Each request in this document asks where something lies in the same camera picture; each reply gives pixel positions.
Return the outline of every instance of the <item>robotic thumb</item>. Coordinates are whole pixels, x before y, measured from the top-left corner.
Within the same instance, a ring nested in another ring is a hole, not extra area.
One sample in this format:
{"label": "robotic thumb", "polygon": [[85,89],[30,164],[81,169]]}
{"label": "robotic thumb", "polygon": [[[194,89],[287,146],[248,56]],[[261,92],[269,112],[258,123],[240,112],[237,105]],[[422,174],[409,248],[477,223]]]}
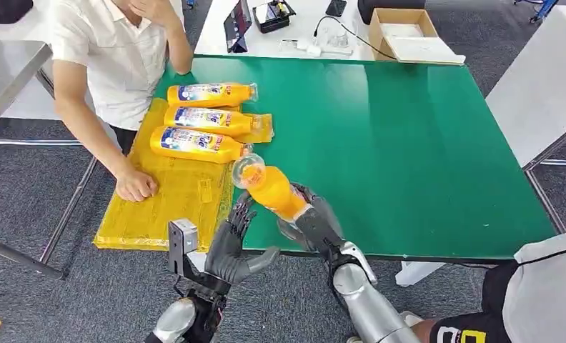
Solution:
{"label": "robotic thumb", "polygon": [[262,255],[247,260],[250,274],[256,274],[268,267],[279,256],[281,249],[277,247],[268,248]]}

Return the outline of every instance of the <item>bottle label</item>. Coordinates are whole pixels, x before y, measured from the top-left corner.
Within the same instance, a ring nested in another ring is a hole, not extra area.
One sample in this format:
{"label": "bottle label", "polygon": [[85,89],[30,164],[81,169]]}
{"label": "bottle label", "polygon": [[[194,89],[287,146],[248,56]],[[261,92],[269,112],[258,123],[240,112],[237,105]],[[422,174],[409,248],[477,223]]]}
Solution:
{"label": "bottle label", "polygon": [[230,111],[191,107],[180,107],[174,115],[176,125],[189,127],[230,126],[231,119]]}
{"label": "bottle label", "polygon": [[161,146],[179,151],[218,151],[223,138],[219,134],[168,127],[161,137]]}
{"label": "bottle label", "polygon": [[180,86],[178,98],[181,101],[208,100],[219,97],[221,94],[231,94],[229,84],[190,84]]}

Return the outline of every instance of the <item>green tabletop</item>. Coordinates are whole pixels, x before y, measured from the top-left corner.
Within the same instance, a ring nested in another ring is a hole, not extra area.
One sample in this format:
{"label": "green tabletop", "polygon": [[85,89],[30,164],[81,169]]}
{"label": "green tabletop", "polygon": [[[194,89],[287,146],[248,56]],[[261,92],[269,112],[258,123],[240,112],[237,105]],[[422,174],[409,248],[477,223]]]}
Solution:
{"label": "green tabletop", "polygon": [[[324,196],[365,253],[509,259],[555,234],[464,66],[198,56],[172,84],[256,82],[267,164]],[[258,208],[246,249],[299,247]]]}

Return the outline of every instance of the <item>gray carpet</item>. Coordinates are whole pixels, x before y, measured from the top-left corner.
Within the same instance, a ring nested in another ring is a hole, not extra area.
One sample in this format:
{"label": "gray carpet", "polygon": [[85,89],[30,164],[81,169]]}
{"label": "gray carpet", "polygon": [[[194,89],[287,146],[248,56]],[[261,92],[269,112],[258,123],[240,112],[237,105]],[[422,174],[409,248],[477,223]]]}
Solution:
{"label": "gray carpet", "polygon": [[[209,1],[186,12],[196,43]],[[429,1],[443,39],[467,63],[487,94],[525,45],[535,26],[529,5],[504,1]],[[1,138],[69,138],[58,122],[0,120]],[[566,156],[566,147],[560,152]],[[0,241],[34,257],[81,178],[89,155],[80,147],[0,146]],[[540,167],[537,175],[566,222],[566,168]],[[56,249],[52,264],[65,282],[47,279],[0,257],[0,342],[139,342],[176,298],[163,252],[98,250],[91,243],[109,202],[114,179],[99,166]],[[399,310],[445,317],[480,309],[483,271],[440,269],[419,284],[394,284],[398,262],[370,261]],[[221,342],[343,342],[352,333],[325,287],[318,259],[281,257],[234,287]]]}

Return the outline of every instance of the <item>man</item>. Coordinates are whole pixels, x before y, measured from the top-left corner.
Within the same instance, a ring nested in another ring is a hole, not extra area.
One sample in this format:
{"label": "man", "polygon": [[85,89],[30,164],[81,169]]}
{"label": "man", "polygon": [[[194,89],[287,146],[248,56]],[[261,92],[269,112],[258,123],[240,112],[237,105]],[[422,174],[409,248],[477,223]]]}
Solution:
{"label": "man", "polygon": [[566,234],[526,244],[487,271],[481,306],[412,329],[423,343],[566,343]]}
{"label": "man", "polygon": [[[140,202],[157,183],[125,157],[146,114],[167,55],[179,74],[192,50],[169,0],[51,0],[56,112],[115,176],[116,192]],[[94,113],[85,102],[89,87]],[[98,116],[115,131],[122,151]]]}

